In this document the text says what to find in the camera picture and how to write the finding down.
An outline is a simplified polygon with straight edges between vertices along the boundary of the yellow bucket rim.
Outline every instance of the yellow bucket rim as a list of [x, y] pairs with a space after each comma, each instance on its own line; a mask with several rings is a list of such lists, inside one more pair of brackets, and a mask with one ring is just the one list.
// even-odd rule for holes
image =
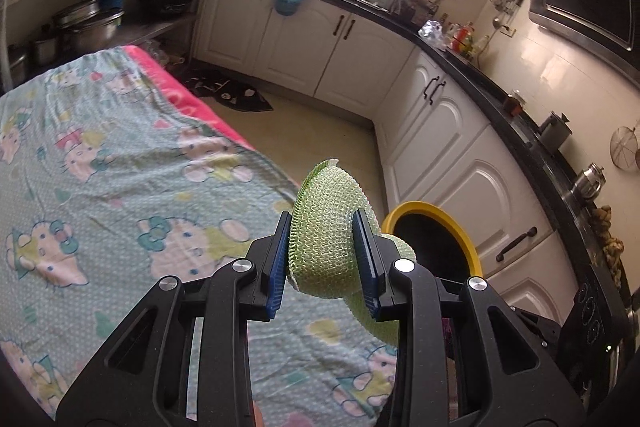
[[449, 214], [434, 204], [425, 203], [424, 201], [407, 201], [406, 203], [399, 204], [385, 217], [385, 220], [382, 222], [382, 232], [393, 234], [396, 223], [406, 214], [422, 214], [445, 227], [465, 253], [466, 263], [468, 264], [471, 276], [482, 277], [480, 258], [471, 239], [453, 217], [449, 216]]

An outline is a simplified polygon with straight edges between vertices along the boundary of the floor mat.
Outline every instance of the floor mat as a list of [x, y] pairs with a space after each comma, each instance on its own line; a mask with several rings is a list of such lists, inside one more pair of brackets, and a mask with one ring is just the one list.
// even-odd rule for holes
[[244, 112], [272, 111], [271, 104], [251, 84], [212, 68], [189, 69], [180, 81], [196, 96], [212, 96], [225, 107]]

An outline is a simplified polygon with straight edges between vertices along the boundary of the wire strainer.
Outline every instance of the wire strainer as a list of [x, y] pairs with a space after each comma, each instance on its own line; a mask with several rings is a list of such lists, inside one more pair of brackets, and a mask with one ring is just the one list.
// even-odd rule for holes
[[609, 143], [609, 153], [613, 165], [620, 169], [632, 169], [636, 166], [640, 167], [640, 153], [638, 149], [638, 137], [636, 136], [636, 128], [640, 124], [640, 120], [636, 122], [633, 129], [629, 127], [618, 127]]

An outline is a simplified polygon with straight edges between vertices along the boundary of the silver screw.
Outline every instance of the silver screw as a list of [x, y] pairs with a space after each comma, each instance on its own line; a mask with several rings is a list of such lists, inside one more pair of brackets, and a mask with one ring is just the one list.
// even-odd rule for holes
[[175, 277], [165, 277], [159, 283], [162, 291], [168, 292], [173, 290], [178, 285], [178, 280]]
[[251, 270], [253, 264], [248, 259], [238, 259], [234, 261], [231, 267], [237, 272], [246, 272]]
[[411, 259], [398, 259], [394, 263], [394, 267], [401, 272], [412, 272], [414, 271], [415, 264]]
[[486, 281], [482, 277], [471, 277], [471, 279], [469, 279], [469, 286], [481, 292], [482, 290], [486, 290]]

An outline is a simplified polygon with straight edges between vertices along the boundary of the green sponge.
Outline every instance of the green sponge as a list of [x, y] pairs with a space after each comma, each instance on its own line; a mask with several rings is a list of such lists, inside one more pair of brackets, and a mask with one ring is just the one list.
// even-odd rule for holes
[[[369, 200], [338, 160], [326, 160], [306, 177], [293, 207], [289, 236], [289, 280], [302, 293], [325, 299], [344, 298], [354, 317], [377, 338], [397, 344], [398, 324], [373, 320], [362, 297], [353, 248], [351, 220], [364, 209], [373, 233], [380, 226]], [[415, 253], [402, 239], [383, 234], [396, 243], [402, 257], [415, 261]]]

